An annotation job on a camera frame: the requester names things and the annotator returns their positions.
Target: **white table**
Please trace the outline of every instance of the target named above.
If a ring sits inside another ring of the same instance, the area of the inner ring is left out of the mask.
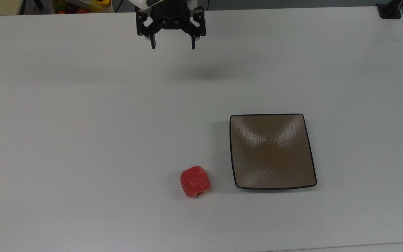
[[[403,19],[207,12],[191,50],[131,13],[0,17],[0,252],[403,242]],[[29,33],[22,33],[29,26]],[[303,113],[318,185],[236,188],[232,114]],[[212,191],[187,199],[194,165]]]

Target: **apple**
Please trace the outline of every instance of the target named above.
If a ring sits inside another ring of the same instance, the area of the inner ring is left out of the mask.
[[[78,8],[76,10],[76,14],[81,14],[81,13],[90,13],[87,9],[84,8]]]

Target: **square plate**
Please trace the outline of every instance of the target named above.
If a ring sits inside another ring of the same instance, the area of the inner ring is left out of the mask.
[[[230,148],[238,188],[293,189],[317,184],[302,114],[232,115]]]

